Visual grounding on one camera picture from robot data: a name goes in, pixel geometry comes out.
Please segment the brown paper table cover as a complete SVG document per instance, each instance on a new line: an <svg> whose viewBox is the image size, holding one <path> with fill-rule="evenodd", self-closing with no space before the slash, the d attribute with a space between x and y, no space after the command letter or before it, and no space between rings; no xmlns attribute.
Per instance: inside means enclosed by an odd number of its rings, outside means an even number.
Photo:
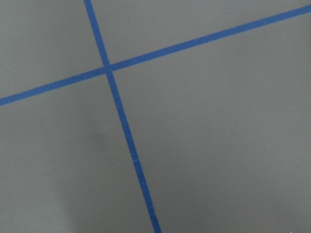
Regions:
<svg viewBox="0 0 311 233"><path fill-rule="evenodd" d="M308 233L308 0L3 0L3 233Z"/></svg>

